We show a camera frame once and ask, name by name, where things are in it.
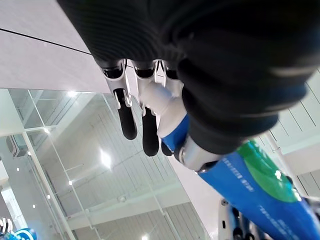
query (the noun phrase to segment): ceiling light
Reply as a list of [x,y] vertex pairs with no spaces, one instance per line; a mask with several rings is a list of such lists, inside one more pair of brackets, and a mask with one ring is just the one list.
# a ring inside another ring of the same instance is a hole
[[101,162],[108,168],[111,169],[111,157],[109,154],[101,151]]
[[75,97],[77,94],[78,94],[78,93],[75,92],[75,91],[68,91],[68,96],[69,96],[70,98]]

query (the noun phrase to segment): white ceiling panel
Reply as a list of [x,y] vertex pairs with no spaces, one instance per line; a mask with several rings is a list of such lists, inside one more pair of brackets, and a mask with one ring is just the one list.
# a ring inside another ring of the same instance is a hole
[[0,28],[89,52],[55,0],[1,0]]
[[0,31],[0,87],[103,92],[91,55]]
[[[164,208],[172,220],[173,226],[159,210],[131,217],[125,217],[95,225],[99,236],[108,240],[141,240],[148,236],[150,240],[207,240],[208,233],[191,203]],[[97,239],[94,230],[89,227],[75,231],[79,240]]]
[[320,73],[307,82],[307,96],[282,111],[271,132],[284,154],[320,143]]

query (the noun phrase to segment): black fingertip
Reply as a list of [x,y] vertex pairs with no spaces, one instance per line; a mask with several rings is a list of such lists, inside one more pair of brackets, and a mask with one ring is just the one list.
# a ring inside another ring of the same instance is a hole
[[145,108],[145,115],[142,117],[142,146],[144,153],[153,157],[159,150],[159,138],[157,135],[156,116],[152,115],[149,108]]

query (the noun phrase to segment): white ceiling slat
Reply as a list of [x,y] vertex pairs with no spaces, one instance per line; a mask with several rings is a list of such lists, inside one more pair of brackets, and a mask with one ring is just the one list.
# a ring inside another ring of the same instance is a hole
[[187,236],[187,239],[193,240],[194,239],[193,235],[191,233],[191,230],[190,230],[183,214],[179,210],[179,205],[173,206],[172,210],[173,210],[173,212],[176,216],[176,219],[179,222],[179,224],[184,232],[184,235]]
[[320,101],[320,73],[319,69],[309,78],[308,85],[314,96]]
[[176,207],[177,207],[179,213],[181,214],[182,219],[185,222],[185,225],[187,226],[187,228],[192,236],[192,239],[199,239],[200,236],[197,234],[197,230],[195,229],[193,223],[190,221],[190,218],[186,212],[186,209],[183,207],[183,204],[177,205]]
[[312,118],[316,126],[320,125],[320,103],[316,99],[315,95],[309,90],[307,96],[301,100],[305,109]]
[[276,125],[273,128],[271,128],[270,131],[272,132],[274,138],[276,139],[276,141],[278,143],[285,142],[289,137],[288,132],[286,131],[286,129],[284,128],[284,126],[282,124],[281,118],[279,118],[279,120],[276,123]]
[[316,127],[301,102],[291,107],[290,111],[302,132],[312,130]]
[[179,220],[178,220],[173,208],[172,207],[167,207],[165,210],[167,211],[168,215],[170,216],[170,218],[171,218],[171,220],[172,220],[172,222],[174,224],[174,227],[175,227],[176,231],[178,232],[180,238],[181,239],[188,239],[188,237],[186,236],[186,232],[182,228],[182,226],[181,226],[181,224],[180,224],[180,222],[179,222]]
[[302,132],[289,109],[282,111],[279,119],[289,136]]
[[298,176],[309,196],[320,197],[320,189],[310,172]]
[[183,208],[186,211],[186,214],[188,215],[188,218],[191,221],[191,224],[193,228],[195,229],[195,232],[198,236],[202,236],[204,229],[202,228],[201,224],[199,224],[200,220],[196,218],[194,211],[191,209],[191,203],[183,203],[181,204]]

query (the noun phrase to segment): robotic hand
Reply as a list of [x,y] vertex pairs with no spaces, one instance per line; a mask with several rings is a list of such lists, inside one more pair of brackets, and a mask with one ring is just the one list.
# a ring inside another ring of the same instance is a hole
[[[319,64],[318,0],[58,2],[102,69],[127,139],[137,135],[124,64],[130,59],[147,155],[158,151],[157,132],[168,155],[274,239],[320,239],[307,202],[248,142],[306,94]],[[168,83],[180,79],[181,93],[156,82],[156,60]]]

